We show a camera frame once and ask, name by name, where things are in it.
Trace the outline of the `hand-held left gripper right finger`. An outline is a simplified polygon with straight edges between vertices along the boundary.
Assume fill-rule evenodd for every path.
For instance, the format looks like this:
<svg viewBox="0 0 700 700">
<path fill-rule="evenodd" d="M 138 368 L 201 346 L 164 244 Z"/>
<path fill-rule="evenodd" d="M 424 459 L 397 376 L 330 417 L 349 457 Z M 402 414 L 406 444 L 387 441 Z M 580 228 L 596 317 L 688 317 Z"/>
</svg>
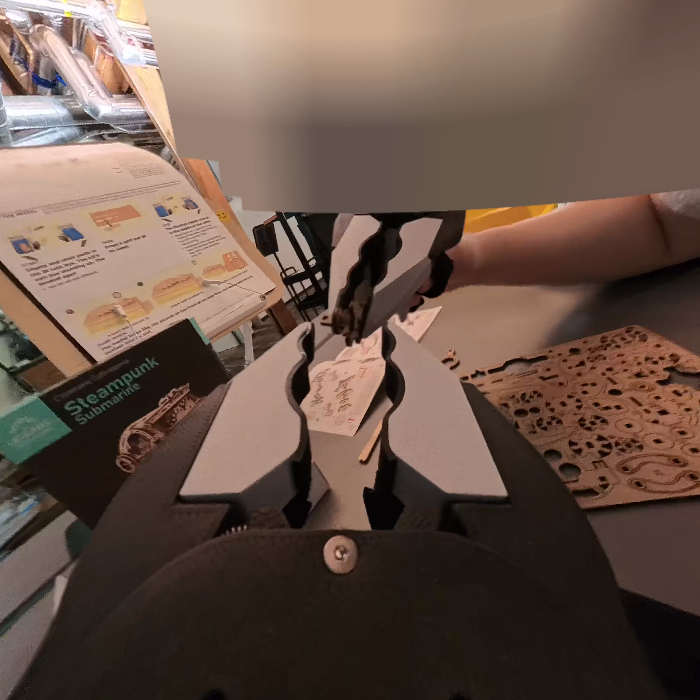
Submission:
<svg viewBox="0 0 700 700">
<path fill-rule="evenodd" d="M 502 505 L 508 491 L 459 379 L 400 328 L 383 328 L 385 389 L 374 484 L 363 501 L 371 528 L 408 509 L 439 515 L 463 503 Z"/>
</svg>

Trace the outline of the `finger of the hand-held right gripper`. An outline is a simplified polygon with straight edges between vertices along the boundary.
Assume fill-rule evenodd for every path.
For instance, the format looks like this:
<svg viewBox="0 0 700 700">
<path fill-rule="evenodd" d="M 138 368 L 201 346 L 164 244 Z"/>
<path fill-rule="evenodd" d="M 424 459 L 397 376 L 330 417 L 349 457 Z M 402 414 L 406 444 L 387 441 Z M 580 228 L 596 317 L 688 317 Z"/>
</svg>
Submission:
<svg viewBox="0 0 700 700">
<path fill-rule="evenodd" d="M 328 310 L 347 307 L 365 282 L 362 250 L 381 224 L 373 215 L 338 215 L 333 225 Z"/>
<path fill-rule="evenodd" d="M 370 299 L 362 339 L 383 326 L 427 281 L 432 247 L 432 218 L 380 232 L 370 257 Z"/>
</svg>

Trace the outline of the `person's right forearm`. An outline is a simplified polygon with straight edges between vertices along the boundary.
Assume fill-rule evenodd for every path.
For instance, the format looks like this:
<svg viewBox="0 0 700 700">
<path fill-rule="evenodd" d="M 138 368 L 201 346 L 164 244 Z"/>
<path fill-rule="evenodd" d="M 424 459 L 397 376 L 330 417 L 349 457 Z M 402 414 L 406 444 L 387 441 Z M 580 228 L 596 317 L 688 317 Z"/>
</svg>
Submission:
<svg viewBox="0 0 700 700">
<path fill-rule="evenodd" d="M 604 284 L 699 258 L 699 189 L 586 200 L 466 235 L 449 251 L 468 285 Z"/>
</svg>

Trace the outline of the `black metal cart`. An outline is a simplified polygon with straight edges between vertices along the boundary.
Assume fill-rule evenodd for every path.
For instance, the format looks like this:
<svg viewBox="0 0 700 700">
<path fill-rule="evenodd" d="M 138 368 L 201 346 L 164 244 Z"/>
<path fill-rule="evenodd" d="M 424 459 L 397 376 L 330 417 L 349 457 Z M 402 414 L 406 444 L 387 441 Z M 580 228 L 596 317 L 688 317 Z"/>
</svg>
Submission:
<svg viewBox="0 0 700 700">
<path fill-rule="evenodd" d="M 296 256 L 296 265 L 284 265 L 279 258 L 276 227 L 282 229 Z M 304 321 L 327 308 L 330 280 L 330 238 L 320 232 L 315 214 L 276 212 L 253 227 L 253 240 L 265 258 L 272 256 L 282 283 Z"/>
</svg>

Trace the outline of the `small wooden gear assembly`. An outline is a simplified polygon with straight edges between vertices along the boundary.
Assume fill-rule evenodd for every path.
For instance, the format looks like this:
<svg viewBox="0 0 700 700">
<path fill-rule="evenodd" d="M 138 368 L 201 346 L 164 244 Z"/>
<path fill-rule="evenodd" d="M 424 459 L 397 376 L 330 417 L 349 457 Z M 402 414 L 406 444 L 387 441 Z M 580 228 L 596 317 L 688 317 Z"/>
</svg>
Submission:
<svg viewBox="0 0 700 700">
<path fill-rule="evenodd" d="M 363 338 L 365 317 L 365 304 L 351 302 L 347 307 L 337 306 L 322 314 L 320 325 L 330 328 L 332 334 L 344 337 L 346 345 L 351 346 Z"/>
</svg>

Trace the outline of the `yellow plastic bin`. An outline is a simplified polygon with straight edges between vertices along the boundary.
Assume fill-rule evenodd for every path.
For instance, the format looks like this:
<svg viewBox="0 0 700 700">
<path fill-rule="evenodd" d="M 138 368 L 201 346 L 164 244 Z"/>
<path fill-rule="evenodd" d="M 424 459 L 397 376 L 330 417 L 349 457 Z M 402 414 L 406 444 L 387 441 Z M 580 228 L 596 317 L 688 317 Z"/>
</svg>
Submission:
<svg viewBox="0 0 700 700">
<path fill-rule="evenodd" d="M 511 225 L 548 214 L 557 204 L 499 207 L 494 209 L 470 209 L 466 211 L 463 232 L 472 234 L 488 229 Z"/>
</svg>

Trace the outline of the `laser-cut wooden parts sheet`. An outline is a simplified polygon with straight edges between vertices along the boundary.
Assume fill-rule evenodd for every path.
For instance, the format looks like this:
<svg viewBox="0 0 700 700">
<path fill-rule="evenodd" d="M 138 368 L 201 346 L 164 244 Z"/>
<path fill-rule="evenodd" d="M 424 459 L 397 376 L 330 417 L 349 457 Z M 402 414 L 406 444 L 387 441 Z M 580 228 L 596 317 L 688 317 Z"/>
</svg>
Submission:
<svg viewBox="0 0 700 700">
<path fill-rule="evenodd" d="M 463 374 L 584 510 L 699 497 L 699 355 L 640 326 Z"/>
</svg>

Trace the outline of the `black cardboard box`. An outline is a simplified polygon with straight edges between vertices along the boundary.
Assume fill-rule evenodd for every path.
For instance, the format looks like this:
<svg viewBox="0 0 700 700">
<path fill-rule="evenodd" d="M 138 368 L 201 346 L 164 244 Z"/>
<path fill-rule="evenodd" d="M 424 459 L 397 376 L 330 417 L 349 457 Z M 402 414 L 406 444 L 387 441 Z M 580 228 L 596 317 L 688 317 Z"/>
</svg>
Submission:
<svg viewBox="0 0 700 700">
<path fill-rule="evenodd" d="M 86 526 L 229 375 L 193 319 L 1 413 L 1 455 Z"/>
</svg>

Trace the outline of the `person's right hand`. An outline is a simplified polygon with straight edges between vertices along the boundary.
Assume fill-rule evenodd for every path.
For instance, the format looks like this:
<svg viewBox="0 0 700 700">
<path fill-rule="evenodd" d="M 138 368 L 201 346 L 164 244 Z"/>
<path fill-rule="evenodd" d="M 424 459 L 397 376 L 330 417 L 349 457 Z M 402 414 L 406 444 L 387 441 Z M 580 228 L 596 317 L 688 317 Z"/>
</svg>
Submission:
<svg viewBox="0 0 700 700">
<path fill-rule="evenodd" d="M 411 313 L 416 312 L 424 305 L 424 302 L 425 297 L 423 295 L 414 294 L 410 300 L 401 306 L 399 311 L 394 314 L 393 322 L 398 324 L 406 321 Z"/>
</svg>

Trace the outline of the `open instruction booklet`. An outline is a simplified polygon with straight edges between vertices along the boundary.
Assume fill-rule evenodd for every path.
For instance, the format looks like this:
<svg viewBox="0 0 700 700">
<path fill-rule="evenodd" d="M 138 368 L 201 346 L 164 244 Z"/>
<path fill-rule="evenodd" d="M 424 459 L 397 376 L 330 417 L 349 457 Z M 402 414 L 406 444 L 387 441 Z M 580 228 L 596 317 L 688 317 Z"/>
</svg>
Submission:
<svg viewBox="0 0 700 700">
<path fill-rule="evenodd" d="M 1 267 L 92 361 L 181 320 L 215 339 L 275 304 L 278 276 L 229 225 L 130 145 L 1 150 Z"/>
</svg>

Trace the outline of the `black quilted cushion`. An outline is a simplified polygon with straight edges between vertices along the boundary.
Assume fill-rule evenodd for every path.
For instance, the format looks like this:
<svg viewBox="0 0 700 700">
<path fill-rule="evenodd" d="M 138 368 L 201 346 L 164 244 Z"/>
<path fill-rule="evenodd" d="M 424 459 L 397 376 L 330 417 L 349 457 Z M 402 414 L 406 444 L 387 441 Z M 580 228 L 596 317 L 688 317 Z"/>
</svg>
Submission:
<svg viewBox="0 0 700 700">
<path fill-rule="evenodd" d="M 670 699 L 699 698 L 699 617 L 620 589 L 626 618 Z"/>
</svg>

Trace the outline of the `small wooden axle stick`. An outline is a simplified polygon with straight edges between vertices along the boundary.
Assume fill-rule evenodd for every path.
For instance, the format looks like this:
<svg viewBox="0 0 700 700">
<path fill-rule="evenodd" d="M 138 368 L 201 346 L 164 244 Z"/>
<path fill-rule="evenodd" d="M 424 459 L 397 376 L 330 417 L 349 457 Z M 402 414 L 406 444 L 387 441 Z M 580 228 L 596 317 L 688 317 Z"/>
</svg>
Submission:
<svg viewBox="0 0 700 700">
<path fill-rule="evenodd" d="M 358 455 L 358 462 L 360 464 L 365 465 L 369 462 L 374 448 L 380 440 L 381 431 L 382 422 L 379 422 L 373 430 L 372 435 L 370 436 L 370 439 L 368 440 L 367 444 L 364 446 L 362 452 Z"/>
</svg>

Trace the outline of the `silver duct pipes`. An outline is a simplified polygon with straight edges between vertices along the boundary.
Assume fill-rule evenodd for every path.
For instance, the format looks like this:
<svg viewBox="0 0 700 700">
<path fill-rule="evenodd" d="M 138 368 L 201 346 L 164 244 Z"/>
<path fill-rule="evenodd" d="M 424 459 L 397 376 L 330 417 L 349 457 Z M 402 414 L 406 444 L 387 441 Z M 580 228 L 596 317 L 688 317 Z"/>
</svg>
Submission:
<svg viewBox="0 0 700 700">
<path fill-rule="evenodd" d="M 129 72 L 156 69 L 142 1 L 1 2 L 1 147 L 115 142 L 166 153 Z"/>
</svg>

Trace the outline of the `printed instruction leaflet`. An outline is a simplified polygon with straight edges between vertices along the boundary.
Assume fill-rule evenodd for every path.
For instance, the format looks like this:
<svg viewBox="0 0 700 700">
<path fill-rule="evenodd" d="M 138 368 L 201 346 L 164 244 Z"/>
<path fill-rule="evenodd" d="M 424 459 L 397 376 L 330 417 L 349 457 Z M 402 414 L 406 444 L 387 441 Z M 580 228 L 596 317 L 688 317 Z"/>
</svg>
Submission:
<svg viewBox="0 0 700 700">
<path fill-rule="evenodd" d="M 458 379 L 393 319 L 347 350 L 353 355 L 309 372 L 310 391 L 300 407 L 310 432 L 354 436 L 384 386 L 391 407 L 382 438 L 389 444 L 406 438 L 440 402 L 460 394 Z"/>
</svg>

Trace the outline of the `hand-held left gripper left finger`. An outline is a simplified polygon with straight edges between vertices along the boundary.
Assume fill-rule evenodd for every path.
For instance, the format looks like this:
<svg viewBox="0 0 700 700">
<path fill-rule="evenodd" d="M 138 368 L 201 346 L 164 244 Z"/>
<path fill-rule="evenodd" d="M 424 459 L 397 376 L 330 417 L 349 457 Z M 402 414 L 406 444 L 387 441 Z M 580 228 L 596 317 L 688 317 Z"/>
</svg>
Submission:
<svg viewBox="0 0 700 700">
<path fill-rule="evenodd" d="M 300 324 L 231 381 L 180 488 L 183 501 L 227 503 L 246 518 L 275 508 L 292 528 L 304 526 L 319 473 L 301 408 L 314 330 Z"/>
</svg>

